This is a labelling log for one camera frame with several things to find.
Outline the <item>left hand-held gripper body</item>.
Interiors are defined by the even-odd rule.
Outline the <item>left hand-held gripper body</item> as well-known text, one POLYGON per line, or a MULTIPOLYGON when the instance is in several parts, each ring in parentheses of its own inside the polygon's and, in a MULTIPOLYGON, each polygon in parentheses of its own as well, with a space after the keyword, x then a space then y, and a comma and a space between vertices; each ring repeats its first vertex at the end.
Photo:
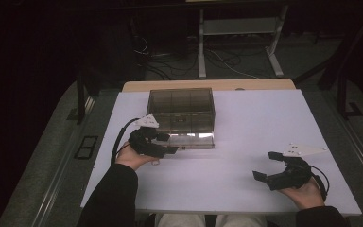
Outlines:
POLYGON ((136 120, 138 130, 134 130, 130 134, 129 143, 131 147, 138 153, 155 158, 163 158, 166 155, 167 147, 153 143, 156 140, 160 124, 154 115, 148 114, 136 120))

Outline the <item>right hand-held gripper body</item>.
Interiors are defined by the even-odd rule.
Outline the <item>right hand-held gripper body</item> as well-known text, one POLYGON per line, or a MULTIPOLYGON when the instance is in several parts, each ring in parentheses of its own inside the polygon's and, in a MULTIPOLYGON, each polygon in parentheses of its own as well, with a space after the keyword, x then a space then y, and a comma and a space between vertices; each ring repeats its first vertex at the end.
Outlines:
POLYGON ((312 172, 313 166, 309 165, 304 156, 321 154, 328 148, 317 148, 307 145, 290 143, 286 149, 280 153, 284 155, 284 160, 279 162, 285 163, 285 170, 282 173, 267 176, 266 184, 270 190, 281 190, 285 188, 300 188, 314 178, 323 191, 328 187, 324 186, 318 175, 312 172))

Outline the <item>translucent drawer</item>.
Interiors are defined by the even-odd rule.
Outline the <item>translucent drawer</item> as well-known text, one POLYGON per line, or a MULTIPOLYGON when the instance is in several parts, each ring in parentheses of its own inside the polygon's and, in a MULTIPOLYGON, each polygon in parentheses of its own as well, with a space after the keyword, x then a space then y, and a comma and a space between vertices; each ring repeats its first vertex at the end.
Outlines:
POLYGON ((153 143, 179 149, 212 149, 215 147, 214 135, 211 132, 171 134, 167 141, 153 140, 153 143))

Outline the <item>dark translucent drawer box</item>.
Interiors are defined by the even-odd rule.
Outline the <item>dark translucent drawer box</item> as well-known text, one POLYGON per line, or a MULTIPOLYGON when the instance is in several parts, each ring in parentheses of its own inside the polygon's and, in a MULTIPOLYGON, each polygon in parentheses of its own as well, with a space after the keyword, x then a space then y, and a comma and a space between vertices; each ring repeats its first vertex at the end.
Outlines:
POLYGON ((211 88, 151 90, 147 113, 169 134, 213 133, 215 104, 211 88))

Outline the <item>person's left hand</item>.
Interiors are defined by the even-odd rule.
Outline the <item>person's left hand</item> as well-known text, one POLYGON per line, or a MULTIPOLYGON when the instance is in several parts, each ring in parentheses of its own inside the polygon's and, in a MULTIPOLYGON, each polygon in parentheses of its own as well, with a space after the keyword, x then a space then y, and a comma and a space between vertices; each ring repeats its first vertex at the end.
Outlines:
POLYGON ((126 142, 115 159, 115 163, 123 166, 128 166, 133 170, 137 170, 140 166, 148 162, 156 161, 156 158, 138 154, 129 142, 126 142))

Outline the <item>person's right hand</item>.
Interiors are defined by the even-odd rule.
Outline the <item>person's right hand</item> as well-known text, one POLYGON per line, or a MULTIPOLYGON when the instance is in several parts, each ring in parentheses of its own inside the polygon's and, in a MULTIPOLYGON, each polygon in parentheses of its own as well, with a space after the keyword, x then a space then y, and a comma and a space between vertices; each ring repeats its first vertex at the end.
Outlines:
POLYGON ((281 189, 280 193, 290 198, 300 210, 325 205, 320 188, 314 178, 300 188, 285 188, 281 189))

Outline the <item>person's legs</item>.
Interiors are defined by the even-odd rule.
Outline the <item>person's legs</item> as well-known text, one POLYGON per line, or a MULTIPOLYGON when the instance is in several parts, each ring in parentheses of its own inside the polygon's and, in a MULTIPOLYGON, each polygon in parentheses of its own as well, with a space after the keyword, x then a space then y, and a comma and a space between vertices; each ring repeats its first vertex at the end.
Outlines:
MULTIPOLYGON (((198 214, 162 214, 155 218, 155 227, 207 227, 204 215, 198 214)), ((214 227, 267 227, 268 223, 261 215, 219 215, 214 227)))

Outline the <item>black metal stand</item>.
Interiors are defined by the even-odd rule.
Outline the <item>black metal stand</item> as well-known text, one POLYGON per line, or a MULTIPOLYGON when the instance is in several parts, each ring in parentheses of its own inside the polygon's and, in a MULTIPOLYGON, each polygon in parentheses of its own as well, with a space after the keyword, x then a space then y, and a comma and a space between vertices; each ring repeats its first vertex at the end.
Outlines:
POLYGON ((344 77, 338 78, 337 110, 345 120, 352 116, 363 115, 363 113, 354 102, 347 101, 347 79, 344 77))
POLYGON ((88 91, 86 78, 81 73, 77 75, 76 91, 77 107, 70 111, 67 120, 76 121, 77 124, 80 125, 87 114, 87 104, 91 97, 88 91))

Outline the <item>white metal table frame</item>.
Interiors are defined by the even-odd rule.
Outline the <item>white metal table frame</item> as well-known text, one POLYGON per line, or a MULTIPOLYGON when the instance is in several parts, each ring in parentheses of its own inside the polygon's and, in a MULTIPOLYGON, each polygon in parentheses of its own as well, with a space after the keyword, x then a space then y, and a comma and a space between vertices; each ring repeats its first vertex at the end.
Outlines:
POLYGON ((287 11, 288 5, 284 5, 280 10, 280 14, 275 17, 205 20, 204 10, 201 9, 199 11, 199 78, 205 79, 207 77, 204 55, 204 37, 241 34, 272 35, 272 41, 265 50, 275 76, 281 78, 284 75, 284 72, 277 60, 275 51, 282 34, 287 11))

